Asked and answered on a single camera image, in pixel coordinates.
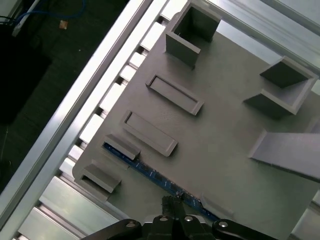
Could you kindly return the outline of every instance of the blue circuit board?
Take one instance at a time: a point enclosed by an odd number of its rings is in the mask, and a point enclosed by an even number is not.
[[[199,198],[194,197],[189,192],[185,191],[181,187],[179,187],[174,182],[170,181],[166,177],[164,177],[162,174],[160,174],[158,171],[154,170],[153,168],[146,165],[144,162],[136,158],[135,160],[131,160],[121,152],[119,152],[117,149],[109,145],[108,143],[103,144],[103,148],[106,149],[108,152],[112,153],[113,155],[117,156],[119,159],[127,163],[130,167],[137,170],[139,173],[147,177],[150,181],[158,185],[159,187],[166,190],[168,193],[170,193],[173,196],[183,196],[183,202],[196,210],[197,212],[201,213],[205,217],[209,218],[212,221],[216,221],[219,218],[209,212],[208,210],[204,209],[201,201]]]

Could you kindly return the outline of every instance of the dark carpet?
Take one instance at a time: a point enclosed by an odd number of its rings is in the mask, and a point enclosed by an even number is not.
[[[32,47],[40,48],[41,53],[50,60],[50,64],[45,73],[41,73],[41,79],[37,81],[26,102],[23,102],[14,121],[10,125],[0,125],[0,192],[125,5],[125,0],[86,0],[84,13],[80,17],[67,20],[67,29],[59,28],[62,19],[47,15],[32,15],[23,26],[18,37]],[[73,15],[81,6],[81,0],[47,0],[41,9]],[[36,61],[33,63],[33,71],[43,69]],[[23,80],[28,82],[32,77],[33,75],[29,74]]]

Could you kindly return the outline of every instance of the small gray tab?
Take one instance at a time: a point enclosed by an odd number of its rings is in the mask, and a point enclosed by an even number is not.
[[[204,209],[221,219],[234,220],[234,212],[224,206],[224,203],[217,196],[201,194],[200,201]]]
[[[122,154],[126,155],[131,160],[134,160],[140,154],[140,149],[133,145],[131,142],[123,139],[120,136],[116,136],[113,134],[108,134],[105,136],[104,141],[117,149]]]
[[[170,156],[178,142],[132,111],[127,111],[122,126],[165,157]]]
[[[191,91],[164,77],[155,76],[145,84],[192,115],[197,115],[204,104]]]
[[[109,173],[102,171],[91,163],[82,169],[80,179],[75,180],[75,182],[99,199],[106,201],[121,180],[115,179]]]

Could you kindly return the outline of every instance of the screw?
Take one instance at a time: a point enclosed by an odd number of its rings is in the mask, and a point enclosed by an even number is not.
[[[186,220],[187,222],[191,222],[193,220],[192,216],[186,216],[184,218],[184,220]]]
[[[160,218],[160,221],[161,221],[161,222],[168,221],[168,218],[167,218],[166,216],[162,216],[162,217]]]
[[[133,222],[129,222],[127,225],[125,225],[127,228],[133,228],[135,224]]]
[[[228,223],[226,223],[225,221],[221,221],[221,222],[219,222],[219,226],[226,228],[226,227],[228,227]]]

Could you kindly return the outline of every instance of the gray plastic board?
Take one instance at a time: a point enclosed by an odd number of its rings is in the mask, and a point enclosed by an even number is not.
[[[165,53],[165,33],[176,21],[177,15],[107,115],[73,168],[74,177],[79,178],[81,169],[95,159],[121,178],[110,203],[138,221],[161,213],[166,192],[101,148],[105,136],[115,133],[141,149],[141,160],[191,194],[218,196],[238,223],[287,239],[319,185],[260,164],[248,154],[263,129],[303,133],[311,119],[320,115],[320,96],[310,93],[296,116],[279,121],[268,118],[242,103],[260,89],[259,74],[268,64],[216,32],[211,43],[196,37],[190,40],[201,49],[192,70]],[[146,86],[155,72],[170,76],[203,100],[196,116]],[[169,157],[123,129],[127,111],[177,141]]]

